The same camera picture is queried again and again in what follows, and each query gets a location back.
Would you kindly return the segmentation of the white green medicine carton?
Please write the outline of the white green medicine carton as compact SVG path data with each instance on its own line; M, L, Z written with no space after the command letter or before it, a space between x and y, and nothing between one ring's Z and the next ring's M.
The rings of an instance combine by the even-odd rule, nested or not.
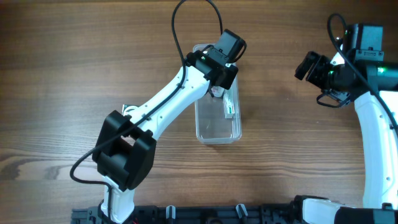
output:
M223 95L224 116L226 119L233 118L235 114L233 94L230 90L225 90Z

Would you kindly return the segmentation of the clear plastic container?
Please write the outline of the clear plastic container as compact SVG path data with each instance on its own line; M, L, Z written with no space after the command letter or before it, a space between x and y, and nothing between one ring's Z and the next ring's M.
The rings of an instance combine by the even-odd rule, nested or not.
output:
M232 118L225 118L223 97L212 98L206 94L195 102L196 135L202 144L231 144L242 136L238 77L234 79L226 93L232 97L234 107Z

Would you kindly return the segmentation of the green Zam-Buk ointment box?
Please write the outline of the green Zam-Buk ointment box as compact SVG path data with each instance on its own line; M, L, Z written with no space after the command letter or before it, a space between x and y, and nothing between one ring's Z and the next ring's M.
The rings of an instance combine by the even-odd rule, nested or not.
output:
M123 108L122 108L122 115L125 116L130 111L136 110L137 108L138 108L138 106L136 106L136 105L127 105L127 104L125 104L125 105L123 105Z

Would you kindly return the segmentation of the white Calamol lotion bottle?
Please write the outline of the white Calamol lotion bottle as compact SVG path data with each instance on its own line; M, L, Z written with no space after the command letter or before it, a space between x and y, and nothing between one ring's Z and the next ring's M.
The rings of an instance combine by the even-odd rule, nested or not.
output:
M211 93L213 94L214 97L221 98L224 94L224 88L220 86L213 86L211 88Z

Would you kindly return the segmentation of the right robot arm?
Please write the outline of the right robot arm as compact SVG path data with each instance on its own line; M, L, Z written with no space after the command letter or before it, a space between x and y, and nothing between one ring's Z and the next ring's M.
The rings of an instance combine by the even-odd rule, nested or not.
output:
M353 24L329 59L309 52L295 77L321 89L341 108L354 104L363 138L363 206L325 198L296 197L296 219L304 223L397 223L397 64L385 62L382 26Z

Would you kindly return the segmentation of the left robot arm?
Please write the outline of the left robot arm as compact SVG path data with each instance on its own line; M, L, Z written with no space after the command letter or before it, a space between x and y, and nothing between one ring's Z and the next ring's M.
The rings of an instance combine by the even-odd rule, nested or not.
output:
M176 76L149 101L127 113L107 115L92 155L110 186L100 205L104 223L124 223L132 215L135 189L152 169L161 134L212 87L231 88L238 72L235 62L246 47L226 29L215 44L188 53Z

